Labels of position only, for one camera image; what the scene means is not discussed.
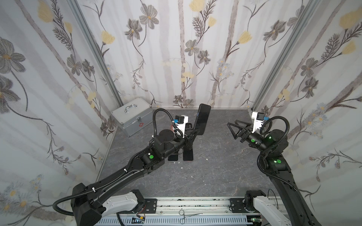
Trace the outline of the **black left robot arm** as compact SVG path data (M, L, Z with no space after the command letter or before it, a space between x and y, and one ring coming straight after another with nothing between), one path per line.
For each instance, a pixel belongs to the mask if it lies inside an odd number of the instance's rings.
M56 200L52 207L63 215L73 216L78 226L94 226L111 209L106 206L109 199L132 181L157 170L165 160L176 161L182 150L184 161L193 161L193 142L205 132L210 107L204 112L199 106L195 123L189 123L183 115L171 116L163 108L152 115L154 134L146 148L131 157L128 163L112 175L85 186L83 183L73 188L70 196ZM172 129L157 132L156 115L167 114Z

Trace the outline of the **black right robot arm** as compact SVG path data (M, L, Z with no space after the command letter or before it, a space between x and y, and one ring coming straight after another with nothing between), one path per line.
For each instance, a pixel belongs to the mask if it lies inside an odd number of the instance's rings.
M288 146L289 121L282 116L272 117L263 123L259 132L253 132L250 124L241 126L241 123L242 121L236 120L235 123L227 123L227 126L234 139L240 138L241 143L248 142L251 148L259 151L257 167L276 187L291 225L320 226L321 223L302 197L291 168L282 155Z

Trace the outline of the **phone with black screen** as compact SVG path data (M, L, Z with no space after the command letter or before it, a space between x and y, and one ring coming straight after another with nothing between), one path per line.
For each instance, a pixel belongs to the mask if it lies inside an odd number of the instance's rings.
M170 161L170 162L176 162L176 161L178 161L178 159L179 159L178 153L174 153L168 157L168 161Z

